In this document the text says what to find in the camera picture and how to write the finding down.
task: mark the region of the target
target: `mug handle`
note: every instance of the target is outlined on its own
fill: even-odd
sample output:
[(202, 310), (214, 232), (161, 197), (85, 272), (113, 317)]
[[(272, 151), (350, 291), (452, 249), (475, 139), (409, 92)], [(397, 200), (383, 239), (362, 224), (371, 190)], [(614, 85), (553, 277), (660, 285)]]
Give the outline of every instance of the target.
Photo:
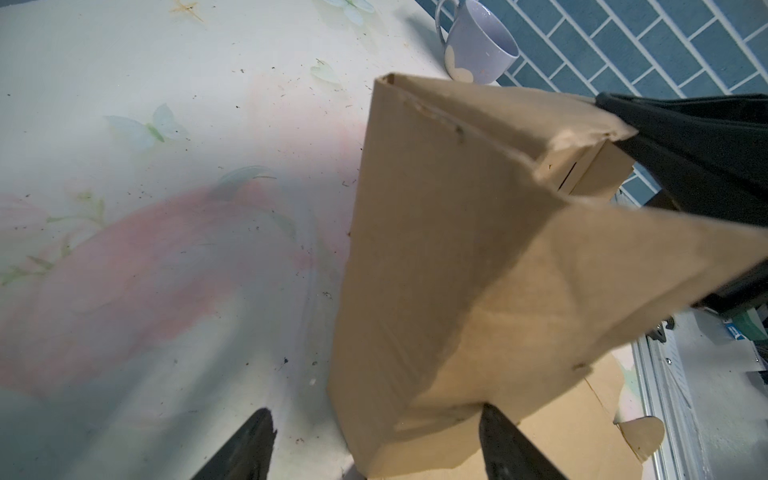
[[(445, 2), (445, 0), (437, 2), (437, 8), (435, 8), (435, 28), (437, 29), (437, 36), (440, 37), (440, 43), (445, 47), (445, 39), (442, 37), (442, 28), (440, 28), (440, 11), (442, 10), (443, 2)], [(458, 8), (458, 0), (451, 0), (451, 2)]]

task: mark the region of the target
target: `cardboard sheet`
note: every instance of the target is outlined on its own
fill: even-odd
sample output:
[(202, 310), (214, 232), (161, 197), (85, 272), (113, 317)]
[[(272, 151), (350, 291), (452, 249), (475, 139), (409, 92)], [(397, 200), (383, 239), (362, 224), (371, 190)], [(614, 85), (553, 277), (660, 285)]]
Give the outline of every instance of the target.
[(764, 230), (558, 194), (535, 174), (537, 152), (632, 132), (567, 96), (518, 108), (510, 90), (376, 82), (329, 378), (369, 477), (462, 464), (483, 402), (526, 419), (768, 255)]

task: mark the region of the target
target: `open cardboard box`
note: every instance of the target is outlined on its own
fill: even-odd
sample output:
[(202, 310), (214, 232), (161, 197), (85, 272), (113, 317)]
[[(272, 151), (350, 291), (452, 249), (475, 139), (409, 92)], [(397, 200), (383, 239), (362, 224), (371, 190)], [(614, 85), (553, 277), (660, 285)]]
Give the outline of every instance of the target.
[(613, 425), (600, 359), (768, 234), (608, 205), (633, 164), (613, 142), (636, 133), (572, 95), (376, 81), (328, 386), (361, 473), (483, 478), (489, 402), (572, 480), (640, 477), (663, 426)]
[[(664, 440), (664, 424), (643, 417), (614, 425), (624, 375), (612, 354), (575, 387), (530, 415), (520, 430), (569, 480), (639, 479)], [(482, 452), (456, 468), (386, 480), (486, 480)]]

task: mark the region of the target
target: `lavender mug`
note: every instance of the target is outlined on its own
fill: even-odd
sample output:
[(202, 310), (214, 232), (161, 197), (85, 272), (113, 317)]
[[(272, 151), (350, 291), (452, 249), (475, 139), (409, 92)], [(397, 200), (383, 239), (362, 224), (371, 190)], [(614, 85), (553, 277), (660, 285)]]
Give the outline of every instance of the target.
[(445, 48), (445, 69), (456, 81), (489, 84), (501, 77), (520, 56), (518, 44), (509, 30), (477, 0), (451, 0), (456, 5), (455, 19), (448, 40), (442, 37), (440, 11), (435, 10), (435, 27)]

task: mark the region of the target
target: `mug rim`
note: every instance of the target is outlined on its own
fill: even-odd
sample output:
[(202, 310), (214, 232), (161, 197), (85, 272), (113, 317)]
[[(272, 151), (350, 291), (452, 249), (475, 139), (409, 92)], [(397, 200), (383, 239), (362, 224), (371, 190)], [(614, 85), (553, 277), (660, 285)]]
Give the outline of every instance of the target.
[(501, 45), (499, 45), (498, 43), (496, 43), (496, 42), (493, 40), (493, 38), (491, 38), (490, 36), (488, 36), (488, 33), (485, 31), (485, 29), (484, 29), (483, 27), (481, 27), (481, 26), (480, 26), (480, 24), (479, 24), (479, 23), (478, 23), (478, 21), (477, 21), (477, 18), (475, 18), (475, 16), (472, 14), (472, 10), (471, 10), (471, 9), (469, 9), (469, 7), (467, 7), (467, 9), (469, 9), (469, 10), (468, 10), (468, 13), (469, 13), (469, 17), (470, 17), (470, 18), (472, 19), (472, 21), (475, 23), (475, 26), (478, 28), (478, 30), (480, 30), (480, 31), (482, 32), (482, 34), (483, 34), (483, 35), (485, 35), (485, 37), (488, 39), (488, 41), (490, 41), (490, 42), (491, 42), (493, 45), (496, 45), (496, 47), (498, 47), (498, 49), (499, 49), (499, 50), (503, 51), (504, 53), (506, 53), (506, 54), (507, 54), (507, 55), (509, 55), (510, 57), (512, 57), (512, 58), (518, 58), (518, 57), (520, 57), (520, 46), (518, 45), (518, 41), (517, 41), (517, 40), (515, 40), (515, 37), (514, 37), (514, 36), (512, 35), (512, 33), (509, 31), (509, 28), (507, 28), (507, 26), (506, 26), (506, 25), (504, 25), (504, 23), (502, 23), (502, 21), (498, 19), (498, 17), (496, 16), (496, 14), (495, 14), (494, 12), (491, 12), (491, 11), (488, 9), (488, 7), (486, 7), (485, 5), (483, 5), (482, 3), (480, 3), (478, 0), (464, 0), (464, 4), (465, 4), (465, 5), (468, 5), (469, 3), (473, 3), (473, 4), (476, 4), (477, 6), (481, 7), (481, 8), (482, 8), (483, 10), (485, 10), (485, 11), (486, 11), (486, 12), (487, 12), (487, 13), (488, 13), (490, 16), (492, 16), (492, 17), (493, 17), (493, 19), (494, 19), (494, 20), (496, 20), (496, 21), (497, 21), (497, 22), (498, 22), (498, 23), (499, 23), (499, 24), (500, 24), (502, 27), (504, 27), (504, 31), (506, 32), (506, 35), (509, 37), (509, 39), (510, 39), (510, 40), (512, 40), (512, 44), (515, 46), (515, 53), (514, 53), (514, 54), (510, 53), (509, 51), (507, 51), (507, 49), (506, 49), (506, 48), (502, 47)]

